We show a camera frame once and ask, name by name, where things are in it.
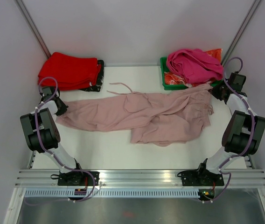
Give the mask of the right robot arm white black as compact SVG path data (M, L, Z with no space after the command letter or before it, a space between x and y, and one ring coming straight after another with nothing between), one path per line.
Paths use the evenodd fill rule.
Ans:
M259 148L265 118L250 107L247 95L242 92L246 76L231 73L228 79L211 90L211 94L223 101L231 112L231 119L222 137L222 147L206 161L206 168L196 172L196 180L202 185L213 179L213 174L223 175L224 169L239 157L253 155Z

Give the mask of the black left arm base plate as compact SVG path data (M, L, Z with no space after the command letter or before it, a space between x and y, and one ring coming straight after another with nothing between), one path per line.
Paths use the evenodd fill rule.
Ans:
M98 185L99 172L89 171L90 174L84 172L70 171L68 173L59 173L59 175L51 175L51 179L57 179L58 186L93 186L93 179L95 186Z

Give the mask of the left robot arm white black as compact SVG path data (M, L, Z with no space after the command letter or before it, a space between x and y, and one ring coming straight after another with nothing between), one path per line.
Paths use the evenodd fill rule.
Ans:
M38 107L34 112L22 115L20 121L29 149L49 157L59 167L59 174L52 175L51 179L57 179L62 186L75 186L84 182L85 174L60 143L55 120L65 114L68 107L59 98L59 93L55 87L42 87Z

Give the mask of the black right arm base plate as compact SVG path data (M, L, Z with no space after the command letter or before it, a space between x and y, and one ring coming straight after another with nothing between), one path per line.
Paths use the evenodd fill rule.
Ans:
M177 177L181 179L183 186L192 187L213 187L224 186L223 175L214 174L209 171L199 173L195 170L179 172Z

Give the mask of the light pink trousers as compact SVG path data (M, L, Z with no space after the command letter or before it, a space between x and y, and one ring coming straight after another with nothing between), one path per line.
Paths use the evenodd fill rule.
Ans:
M115 93L113 97L67 102L58 124L78 130L111 132L131 130L133 144L161 147L198 138L210 126L213 114L211 86L165 93Z

